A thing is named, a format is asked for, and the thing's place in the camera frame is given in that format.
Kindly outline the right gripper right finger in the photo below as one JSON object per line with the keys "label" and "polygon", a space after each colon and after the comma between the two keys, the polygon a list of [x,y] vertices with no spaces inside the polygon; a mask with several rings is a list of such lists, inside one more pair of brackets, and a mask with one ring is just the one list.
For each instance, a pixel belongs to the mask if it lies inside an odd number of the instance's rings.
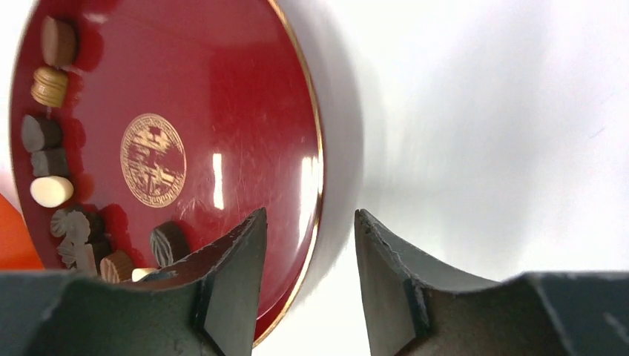
{"label": "right gripper right finger", "polygon": [[469,274],[355,212],[372,355],[626,355],[628,273]]}

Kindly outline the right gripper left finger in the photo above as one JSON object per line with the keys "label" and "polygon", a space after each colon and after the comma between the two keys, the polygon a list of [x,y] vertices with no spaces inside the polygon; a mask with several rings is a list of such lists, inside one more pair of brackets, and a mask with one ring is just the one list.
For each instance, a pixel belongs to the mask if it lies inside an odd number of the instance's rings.
{"label": "right gripper left finger", "polygon": [[250,355],[267,216],[137,283],[69,271],[1,274],[3,355]]}

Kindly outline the orange chocolate box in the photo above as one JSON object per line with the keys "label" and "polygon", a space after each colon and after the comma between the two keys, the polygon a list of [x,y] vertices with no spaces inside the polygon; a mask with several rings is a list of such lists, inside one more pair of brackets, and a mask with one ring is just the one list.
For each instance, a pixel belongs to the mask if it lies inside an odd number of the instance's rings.
{"label": "orange chocolate box", "polygon": [[1,270],[42,270],[21,214],[1,196]]}

